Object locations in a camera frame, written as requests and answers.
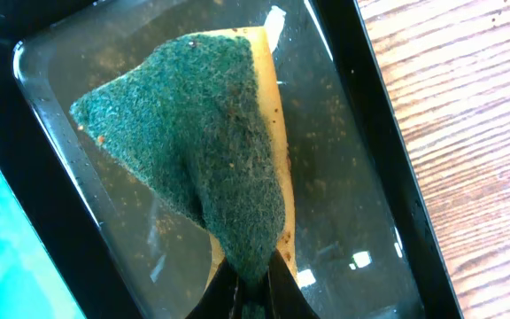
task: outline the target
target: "black tray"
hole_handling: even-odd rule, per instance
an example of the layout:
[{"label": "black tray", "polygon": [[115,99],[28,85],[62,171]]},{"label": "black tray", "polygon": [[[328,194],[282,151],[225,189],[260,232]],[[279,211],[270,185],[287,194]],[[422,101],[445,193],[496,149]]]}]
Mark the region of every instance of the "black tray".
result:
[{"label": "black tray", "polygon": [[[108,246],[13,75],[13,48],[88,0],[0,0],[0,169],[87,317],[140,317]],[[314,1],[428,318],[461,317],[354,1]]]}]

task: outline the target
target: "wooden table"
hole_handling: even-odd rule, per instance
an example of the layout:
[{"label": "wooden table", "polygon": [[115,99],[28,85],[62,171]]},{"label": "wooden table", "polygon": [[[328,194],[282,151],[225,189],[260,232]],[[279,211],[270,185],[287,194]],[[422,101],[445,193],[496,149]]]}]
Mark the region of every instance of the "wooden table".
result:
[{"label": "wooden table", "polygon": [[466,318],[510,318],[510,0],[360,0]]}]

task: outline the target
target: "sponge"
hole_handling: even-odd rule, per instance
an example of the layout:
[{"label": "sponge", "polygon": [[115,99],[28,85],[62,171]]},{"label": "sponge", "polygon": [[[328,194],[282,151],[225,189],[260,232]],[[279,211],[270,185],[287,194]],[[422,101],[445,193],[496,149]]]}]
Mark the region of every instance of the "sponge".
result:
[{"label": "sponge", "polygon": [[165,206],[210,232],[212,263],[220,245],[255,286],[279,243],[296,274],[286,133],[264,28],[164,43],[74,102],[71,115]]}]

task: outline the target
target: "green scouring pad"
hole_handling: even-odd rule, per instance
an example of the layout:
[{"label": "green scouring pad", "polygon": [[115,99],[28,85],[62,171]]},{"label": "green scouring pad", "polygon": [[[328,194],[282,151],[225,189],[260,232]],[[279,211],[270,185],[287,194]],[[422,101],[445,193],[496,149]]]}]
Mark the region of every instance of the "green scouring pad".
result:
[{"label": "green scouring pad", "polygon": [[[71,108],[80,128],[165,206],[212,233],[248,285],[266,273],[285,215],[294,237],[272,59],[268,48],[252,47],[262,41],[262,27],[179,37]],[[281,249],[290,266],[293,242]]]}]

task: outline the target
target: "teal object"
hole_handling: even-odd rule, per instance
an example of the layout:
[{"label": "teal object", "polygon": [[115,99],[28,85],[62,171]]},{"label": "teal object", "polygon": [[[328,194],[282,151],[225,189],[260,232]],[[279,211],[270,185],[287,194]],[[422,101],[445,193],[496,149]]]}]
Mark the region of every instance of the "teal object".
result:
[{"label": "teal object", "polygon": [[0,318],[84,318],[1,173]]},{"label": "teal object", "polygon": [[254,302],[249,302],[243,305],[241,309],[241,317],[247,319],[264,319],[265,309]]},{"label": "teal object", "polygon": [[71,107],[79,129],[164,206],[220,240],[249,286],[284,225],[257,89],[246,38],[185,35]]}]

